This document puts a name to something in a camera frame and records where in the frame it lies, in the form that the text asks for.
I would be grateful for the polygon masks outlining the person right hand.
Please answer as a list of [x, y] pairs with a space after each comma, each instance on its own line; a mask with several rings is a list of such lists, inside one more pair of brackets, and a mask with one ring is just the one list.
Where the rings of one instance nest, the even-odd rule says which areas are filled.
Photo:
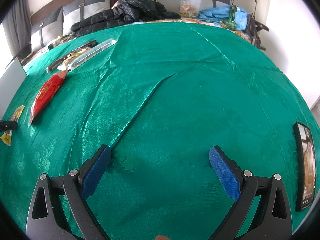
[[169, 237], [163, 236], [163, 235], [157, 235], [155, 237], [155, 240], [171, 240]]

